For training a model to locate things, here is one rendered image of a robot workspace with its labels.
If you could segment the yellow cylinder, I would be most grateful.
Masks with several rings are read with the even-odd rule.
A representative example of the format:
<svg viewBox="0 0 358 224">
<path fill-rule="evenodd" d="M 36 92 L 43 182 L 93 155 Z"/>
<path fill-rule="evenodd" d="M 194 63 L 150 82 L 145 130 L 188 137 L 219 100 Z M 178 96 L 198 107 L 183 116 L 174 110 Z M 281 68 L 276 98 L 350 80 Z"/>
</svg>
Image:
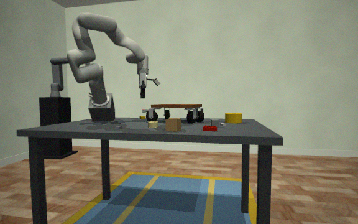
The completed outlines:
<svg viewBox="0 0 358 224">
<path fill-rule="evenodd" d="M 225 123 L 242 123 L 242 113 L 225 113 Z"/>
</svg>

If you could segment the red toy brick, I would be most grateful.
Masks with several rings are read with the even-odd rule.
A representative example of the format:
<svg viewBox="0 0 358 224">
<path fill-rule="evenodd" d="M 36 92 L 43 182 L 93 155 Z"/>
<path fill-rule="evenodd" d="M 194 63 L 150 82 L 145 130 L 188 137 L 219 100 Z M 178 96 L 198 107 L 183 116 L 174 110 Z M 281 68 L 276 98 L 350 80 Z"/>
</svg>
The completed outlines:
<svg viewBox="0 0 358 224">
<path fill-rule="evenodd" d="M 217 131 L 216 126 L 204 126 L 203 131 Z"/>
</svg>

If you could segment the tan cardboard box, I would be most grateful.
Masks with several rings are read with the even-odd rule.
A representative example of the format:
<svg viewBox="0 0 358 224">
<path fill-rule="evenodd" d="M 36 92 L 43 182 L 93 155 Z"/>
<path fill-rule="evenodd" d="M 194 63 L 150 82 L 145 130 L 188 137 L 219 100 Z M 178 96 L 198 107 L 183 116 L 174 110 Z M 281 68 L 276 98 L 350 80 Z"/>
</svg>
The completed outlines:
<svg viewBox="0 0 358 224">
<path fill-rule="evenodd" d="M 168 118 L 165 120 L 166 131 L 178 132 L 181 130 L 181 118 Z"/>
</svg>

